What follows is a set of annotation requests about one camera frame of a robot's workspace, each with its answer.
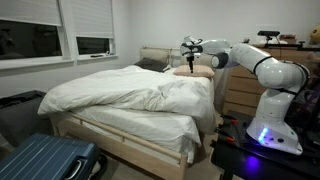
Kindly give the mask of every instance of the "blue light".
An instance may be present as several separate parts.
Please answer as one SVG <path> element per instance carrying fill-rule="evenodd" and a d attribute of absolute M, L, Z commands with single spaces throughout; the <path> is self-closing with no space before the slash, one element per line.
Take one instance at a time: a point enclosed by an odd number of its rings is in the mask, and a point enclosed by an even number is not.
<path fill-rule="evenodd" d="M 262 133 L 267 133 L 268 132 L 268 128 L 264 128 Z"/>
<path fill-rule="evenodd" d="M 268 132 L 268 128 L 264 128 L 258 138 L 258 141 L 261 143 L 264 143 L 264 137 L 266 136 L 266 133 Z"/>
<path fill-rule="evenodd" d="M 249 156 L 246 159 L 246 170 L 250 173 L 256 173 L 257 170 L 261 169 L 260 160 L 255 156 Z"/>

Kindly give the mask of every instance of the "floor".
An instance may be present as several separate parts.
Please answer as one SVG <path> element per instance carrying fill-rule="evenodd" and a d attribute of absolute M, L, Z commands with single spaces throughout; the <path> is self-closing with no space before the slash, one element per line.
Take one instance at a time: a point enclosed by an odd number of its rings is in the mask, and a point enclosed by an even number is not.
<path fill-rule="evenodd" d="M 210 153 L 212 148 L 209 146 L 212 139 L 216 139 L 217 135 L 206 135 L 204 137 L 204 148 L 206 151 L 206 158 L 193 164 L 187 169 L 185 179 L 186 180 L 218 180 L 220 174 L 223 173 L 223 170 L 213 165 L 210 161 Z M 9 144 L 6 144 L 3 147 L 0 147 L 0 160 L 9 154 L 12 151 L 12 148 Z M 121 161 L 117 158 L 111 158 L 108 156 L 108 166 L 107 170 L 104 172 L 102 178 L 103 180 L 153 180 L 159 179 L 154 175 L 147 173 L 137 167 L 130 165 L 124 161 Z M 241 180 L 241 178 L 234 176 L 234 180 Z"/>

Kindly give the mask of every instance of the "wooden bed frame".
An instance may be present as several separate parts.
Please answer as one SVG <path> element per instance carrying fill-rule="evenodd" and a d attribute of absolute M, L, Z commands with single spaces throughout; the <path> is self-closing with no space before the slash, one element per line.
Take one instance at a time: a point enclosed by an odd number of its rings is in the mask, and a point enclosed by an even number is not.
<path fill-rule="evenodd" d="M 178 152 L 166 149 L 157 144 L 143 140 L 126 132 L 120 131 L 108 125 L 87 119 L 80 115 L 65 112 L 51 114 L 50 119 L 53 125 L 54 133 L 58 136 L 75 136 L 80 139 L 96 143 L 101 149 L 126 160 L 146 171 L 149 171 L 164 179 L 182 180 L 188 167 L 187 156 Z M 84 126 L 84 122 L 111 132 L 121 138 L 117 141 L 108 136 L 96 133 L 95 131 Z M 148 149 L 164 154 L 177 160 L 177 163 L 171 163 L 131 147 L 125 142 L 129 140 Z"/>

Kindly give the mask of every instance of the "bedsheet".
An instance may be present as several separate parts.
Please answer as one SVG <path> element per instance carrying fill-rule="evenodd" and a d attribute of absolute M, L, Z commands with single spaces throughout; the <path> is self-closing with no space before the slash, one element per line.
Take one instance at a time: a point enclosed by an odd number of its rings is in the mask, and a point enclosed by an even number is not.
<path fill-rule="evenodd" d="M 166 111 L 191 116 L 204 133 L 213 134 L 214 107 L 207 78 L 188 78 L 128 66 L 98 72 L 62 84 L 44 97 L 39 114 L 108 105 L 120 109 Z"/>

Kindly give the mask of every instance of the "dresser drawer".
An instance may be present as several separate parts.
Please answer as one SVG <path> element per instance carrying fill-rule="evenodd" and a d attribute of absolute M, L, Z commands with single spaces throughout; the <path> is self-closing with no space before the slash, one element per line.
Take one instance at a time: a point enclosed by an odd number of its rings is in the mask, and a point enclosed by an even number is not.
<path fill-rule="evenodd" d="M 246 68 L 244 68 L 242 66 L 237 66 L 237 67 L 233 68 L 232 72 L 231 72 L 231 76 L 257 79 L 257 77 L 255 75 L 251 74 L 251 72 L 249 70 L 247 70 Z"/>
<path fill-rule="evenodd" d="M 230 77 L 229 90 L 243 91 L 255 94 L 262 94 L 266 88 L 260 85 L 258 80 L 249 78 Z"/>
<path fill-rule="evenodd" d="M 235 104 L 257 107 L 260 97 L 261 96 L 257 94 L 228 90 L 226 101 Z"/>
<path fill-rule="evenodd" d="M 226 114 L 229 110 L 240 112 L 243 114 L 248 114 L 251 116 L 255 116 L 257 111 L 257 109 L 254 107 L 225 102 L 223 105 L 223 113 Z"/>
<path fill-rule="evenodd" d="M 308 52 L 282 49 L 272 49 L 270 54 L 278 60 L 293 61 L 299 64 L 306 64 Z"/>

